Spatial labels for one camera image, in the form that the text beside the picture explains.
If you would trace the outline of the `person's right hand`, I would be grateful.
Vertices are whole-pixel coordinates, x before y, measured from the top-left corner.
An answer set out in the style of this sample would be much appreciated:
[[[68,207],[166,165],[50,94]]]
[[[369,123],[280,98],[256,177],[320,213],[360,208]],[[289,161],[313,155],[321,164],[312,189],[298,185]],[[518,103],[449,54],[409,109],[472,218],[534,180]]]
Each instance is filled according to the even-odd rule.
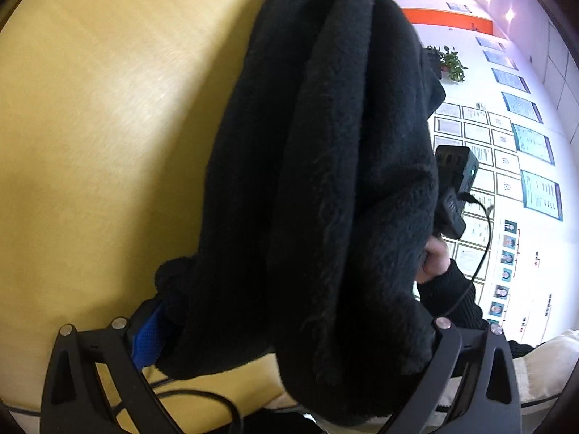
[[[448,246],[436,236],[428,239],[424,252],[426,253],[424,261],[420,264],[415,277],[417,284],[425,284],[443,275],[451,265]]]

